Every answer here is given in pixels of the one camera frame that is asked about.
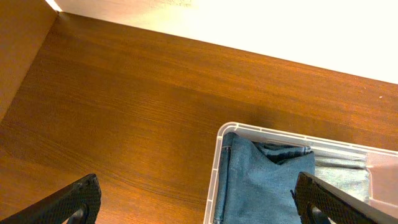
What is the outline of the light blue jeans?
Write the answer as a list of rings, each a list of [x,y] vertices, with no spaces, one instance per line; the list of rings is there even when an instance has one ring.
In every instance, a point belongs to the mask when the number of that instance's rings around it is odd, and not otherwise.
[[[320,147],[304,148],[315,153],[316,177],[364,203],[369,202],[370,173],[365,155]]]

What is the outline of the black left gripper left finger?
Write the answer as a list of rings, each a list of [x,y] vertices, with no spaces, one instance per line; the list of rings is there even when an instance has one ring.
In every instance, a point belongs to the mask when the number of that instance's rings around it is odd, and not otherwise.
[[[88,174],[1,223],[95,223],[101,206],[96,174]]]

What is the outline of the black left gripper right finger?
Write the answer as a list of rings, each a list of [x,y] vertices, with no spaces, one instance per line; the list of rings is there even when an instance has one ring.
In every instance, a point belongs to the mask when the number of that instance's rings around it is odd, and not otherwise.
[[[298,174],[290,191],[302,223],[394,224],[392,217],[308,172]]]

